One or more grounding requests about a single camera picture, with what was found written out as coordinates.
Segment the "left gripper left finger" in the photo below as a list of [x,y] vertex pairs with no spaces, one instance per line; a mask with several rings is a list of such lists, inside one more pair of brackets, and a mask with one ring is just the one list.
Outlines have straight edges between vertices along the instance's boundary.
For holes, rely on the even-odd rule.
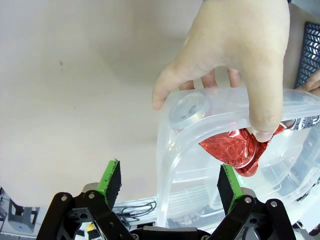
[[68,192],[57,193],[37,239],[74,240],[83,223],[93,223],[103,240],[131,240],[132,235],[113,212],[121,185],[120,162],[112,160],[94,189],[81,192],[76,197]]

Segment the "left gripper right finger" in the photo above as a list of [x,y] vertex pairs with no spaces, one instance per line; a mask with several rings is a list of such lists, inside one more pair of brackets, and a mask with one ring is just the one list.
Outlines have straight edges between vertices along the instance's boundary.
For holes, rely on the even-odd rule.
[[295,233],[283,202],[272,198],[261,202],[253,190],[240,187],[232,166],[220,166],[217,189],[224,219],[209,236],[211,240],[294,240]]

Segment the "person's left hand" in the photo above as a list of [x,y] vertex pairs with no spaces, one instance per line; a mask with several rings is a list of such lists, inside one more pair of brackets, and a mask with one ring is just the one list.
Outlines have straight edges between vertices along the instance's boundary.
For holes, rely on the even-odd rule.
[[297,90],[309,92],[315,96],[320,96],[320,71],[317,70],[308,81],[302,86],[298,87]]

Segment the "person's right hand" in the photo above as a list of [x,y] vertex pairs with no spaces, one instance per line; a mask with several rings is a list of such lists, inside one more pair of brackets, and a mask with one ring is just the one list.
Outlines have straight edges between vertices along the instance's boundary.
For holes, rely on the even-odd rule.
[[203,1],[181,51],[156,78],[152,107],[161,109],[174,89],[193,89],[196,79],[216,87],[214,71],[224,66],[231,87],[245,83],[255,138],[270,140],[283,116],[289,31],[286,0]]

